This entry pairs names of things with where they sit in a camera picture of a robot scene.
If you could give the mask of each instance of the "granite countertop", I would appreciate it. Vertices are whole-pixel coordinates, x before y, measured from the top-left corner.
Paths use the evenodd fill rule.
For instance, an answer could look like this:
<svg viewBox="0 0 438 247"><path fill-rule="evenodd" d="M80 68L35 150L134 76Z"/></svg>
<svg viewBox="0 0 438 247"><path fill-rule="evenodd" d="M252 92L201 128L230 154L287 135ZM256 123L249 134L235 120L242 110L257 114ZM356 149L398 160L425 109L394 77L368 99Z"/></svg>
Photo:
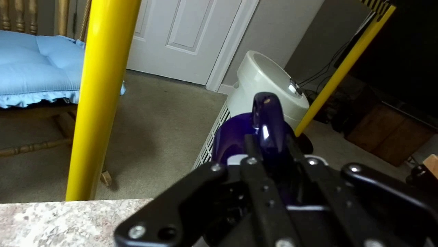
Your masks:
<svg viewBox="0 0 438 247"><path fill-rule="evenodd" d="M0 205L0 246L115 246L116 225L149 201Z"/></svg>

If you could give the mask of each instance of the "purple object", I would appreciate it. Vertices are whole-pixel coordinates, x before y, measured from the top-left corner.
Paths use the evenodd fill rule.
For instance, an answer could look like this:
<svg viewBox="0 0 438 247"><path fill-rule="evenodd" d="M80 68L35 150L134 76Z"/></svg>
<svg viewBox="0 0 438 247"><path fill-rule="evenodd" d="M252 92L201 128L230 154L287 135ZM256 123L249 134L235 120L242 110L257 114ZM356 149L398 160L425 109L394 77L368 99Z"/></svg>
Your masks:
<svg viewBox="0 0 438 247"><path fill-rule="evenodd" d="M246 154L246 135L256 136L264 158L275 158L284 151L286 134L293 134L293 131L284 123L276 95L257 94L252 113L235 116L216 131L212 162L226 168L230 157Z"/></svg>

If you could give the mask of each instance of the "white appliance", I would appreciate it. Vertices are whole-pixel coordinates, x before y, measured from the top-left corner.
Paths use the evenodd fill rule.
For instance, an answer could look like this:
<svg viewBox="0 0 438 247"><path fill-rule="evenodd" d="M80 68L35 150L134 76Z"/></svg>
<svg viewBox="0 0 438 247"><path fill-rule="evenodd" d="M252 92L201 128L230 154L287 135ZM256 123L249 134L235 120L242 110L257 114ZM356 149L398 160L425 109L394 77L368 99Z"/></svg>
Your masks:
<svg viewBox="0 0 438 247"><path fill-rule="evenodd" d="M258 92L275 94L283 109L284 121L294 129L309 103L290 76L273 61L256 51L247 51L236 70L236 88L224 102L206 140L198 154L194 168L210 161L216 129L228 118L250 113L253 96Z"/></svg>

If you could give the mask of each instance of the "yellow pole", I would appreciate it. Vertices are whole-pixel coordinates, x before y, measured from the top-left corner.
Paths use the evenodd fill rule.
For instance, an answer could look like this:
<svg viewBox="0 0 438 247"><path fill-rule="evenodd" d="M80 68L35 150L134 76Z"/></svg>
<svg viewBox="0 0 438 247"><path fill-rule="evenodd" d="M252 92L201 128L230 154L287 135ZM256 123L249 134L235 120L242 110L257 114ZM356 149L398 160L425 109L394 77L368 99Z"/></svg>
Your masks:
<svg viewBox="0 0 438 247"><path fill-rule="evenodd" d="M93 0L65 201L93 199L141 0Z"/></svg>
<svg viewBox="0 0 438 247"><path fill-rule="evenodd" d="M294 129L297 136L301 136L304 129L312 123L313 117L317 114L317 112L324 106L330 95L336 90L336 87L341 84L341 81L345 79L345 76L350 72L356 61L361 57L361 54L367 50L369 43L376 37L376 35L380 32L380 29L384 26L384 24L388 21L388 18L395 11L394 6L390 6L388 10L384 13L384 16L380 20L373 20L369 26L365 29L365 32L361 35L361 37L357 40L351 51L346 55L346 58L339 65L338 70L331 76L327 86L323 88L323 91L317 95L309 110L302 117L301 123Z"/></svg>

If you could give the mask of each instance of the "blue mattress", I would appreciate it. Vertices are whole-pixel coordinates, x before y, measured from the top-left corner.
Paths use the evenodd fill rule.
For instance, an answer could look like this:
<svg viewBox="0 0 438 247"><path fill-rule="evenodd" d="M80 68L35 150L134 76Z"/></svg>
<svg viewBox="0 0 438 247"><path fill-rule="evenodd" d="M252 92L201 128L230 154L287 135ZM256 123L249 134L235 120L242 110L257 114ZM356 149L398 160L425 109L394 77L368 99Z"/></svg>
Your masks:
<svg viewBox="0 0 438 247"><path fill-rule="evenodd" d="M85 44L68 37L0 31L0 107L78 103L83 54Z"/></svg>

